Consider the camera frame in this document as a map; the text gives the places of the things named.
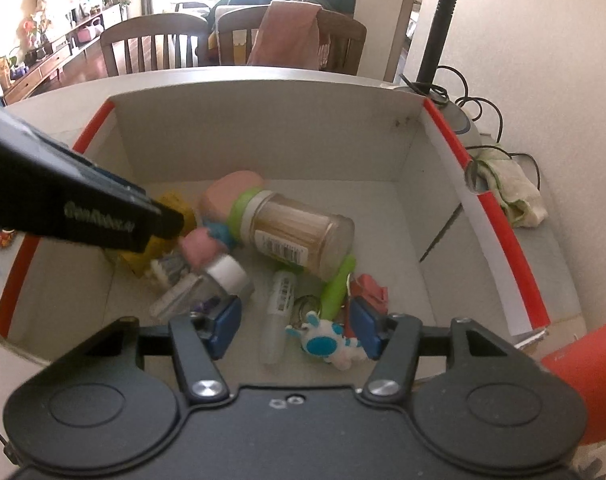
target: towel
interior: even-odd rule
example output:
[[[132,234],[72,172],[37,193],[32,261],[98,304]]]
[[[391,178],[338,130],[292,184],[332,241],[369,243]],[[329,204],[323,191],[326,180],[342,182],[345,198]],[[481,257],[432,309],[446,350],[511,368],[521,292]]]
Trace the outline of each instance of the towel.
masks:
[[[317,13],[322,8],[274,0],[265,12],[247,63],[318,70]]]
[[[512,227],[536,227],[548,217],[541,193],[515,160],[491,148],[481,150],[476,159],[478,174],[488,183]]]

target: red cylinder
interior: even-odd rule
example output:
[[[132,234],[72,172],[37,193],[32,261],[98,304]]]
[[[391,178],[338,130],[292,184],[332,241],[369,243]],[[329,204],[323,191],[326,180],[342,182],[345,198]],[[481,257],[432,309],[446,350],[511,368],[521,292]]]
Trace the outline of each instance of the red cylinder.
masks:
[[[606,440],[606,324],[544,357],[541,363],[586,403],[587,429],[581,444]]]

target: green plastic object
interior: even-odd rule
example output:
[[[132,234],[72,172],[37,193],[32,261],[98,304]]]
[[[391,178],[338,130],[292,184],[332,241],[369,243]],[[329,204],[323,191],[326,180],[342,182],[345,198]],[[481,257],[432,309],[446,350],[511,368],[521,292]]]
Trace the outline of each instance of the green plastic object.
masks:
[[[241,241],[241,220],[243,219],[245,208],[250,203],[250,200],[261,191],[262,189],[260,187],[251,187],[247,191],[242,192],[229,212],[227,227],[237,242]]]
[[[321,319],[333,321],[338,316],[347,294],[347,277],[355,268],[356,258],[348,254],[336,276],[325,284],[321,292]]]

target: pink ball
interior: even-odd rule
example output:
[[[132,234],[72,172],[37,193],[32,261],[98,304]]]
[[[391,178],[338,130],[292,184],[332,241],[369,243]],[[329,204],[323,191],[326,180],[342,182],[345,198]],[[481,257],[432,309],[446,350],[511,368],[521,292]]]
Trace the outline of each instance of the pink ball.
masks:
[[[193,269],[202,269],[219,254],[227,253],[227,247],[222,242],[209,236],[208,229],[197,227],[179,239],[181,254]]]

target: toy animal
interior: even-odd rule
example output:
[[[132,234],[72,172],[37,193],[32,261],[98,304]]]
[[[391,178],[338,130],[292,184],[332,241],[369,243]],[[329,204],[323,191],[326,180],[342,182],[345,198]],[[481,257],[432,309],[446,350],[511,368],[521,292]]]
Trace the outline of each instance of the toy animal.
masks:
[[[336,323],[320,319],[316,312],[308,312],[306,323],[297,330],[291,325],[285,330],[301,340],[301,348],[310,355],[322,357],[339,370],[347,370],[352,361],[365,361],[368,356],[355,337],[345,338],[343,329]]]

